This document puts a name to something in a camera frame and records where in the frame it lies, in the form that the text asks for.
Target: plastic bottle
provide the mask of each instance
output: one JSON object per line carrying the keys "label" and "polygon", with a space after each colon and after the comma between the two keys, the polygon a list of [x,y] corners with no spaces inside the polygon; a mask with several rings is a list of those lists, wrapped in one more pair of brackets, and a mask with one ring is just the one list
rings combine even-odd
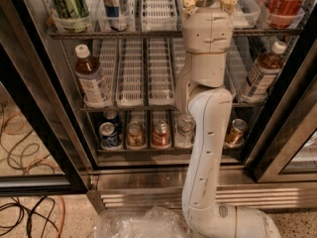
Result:
{"label": "plastic bottle", "polygon": [[286,43],[275,42],[269,52],[259,54],[246,81],[241,87],[242,95],[248,99],[261,99],[281,71]]}
{"label": "plastic bottle", "polygon": [[110,94],[99,59],[90,54],[86,45],[78,45],[75,51],[78,57],[75,71],[85,93],[85,104],[93,108],[105,107]]}

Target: bottle cap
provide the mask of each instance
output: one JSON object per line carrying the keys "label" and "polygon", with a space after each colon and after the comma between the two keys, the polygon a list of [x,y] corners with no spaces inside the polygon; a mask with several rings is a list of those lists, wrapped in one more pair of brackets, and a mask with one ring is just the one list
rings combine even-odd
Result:
{"label": "bottle cap", "polygon": [[80,59],[88,58],[90,55],[89,48],[84,44],[76,46],[75,51],[76,51],[76,55]]}
{"label": "bottle cap", "polygon": [[286,47],[286,43],[277,41],[274,42],[273,46],[271,47],[271,50],[276,54],[283,54],[286,50]]}

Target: plastic bag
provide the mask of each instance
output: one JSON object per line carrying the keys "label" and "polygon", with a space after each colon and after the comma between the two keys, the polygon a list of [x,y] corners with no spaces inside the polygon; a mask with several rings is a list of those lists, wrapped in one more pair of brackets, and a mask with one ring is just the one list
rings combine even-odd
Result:
{"label": "plastic bag", "polygon": [[107,211],[101,213],[95,238],[193,238],[183,217],[175,212],[153,207],[146,214]]}

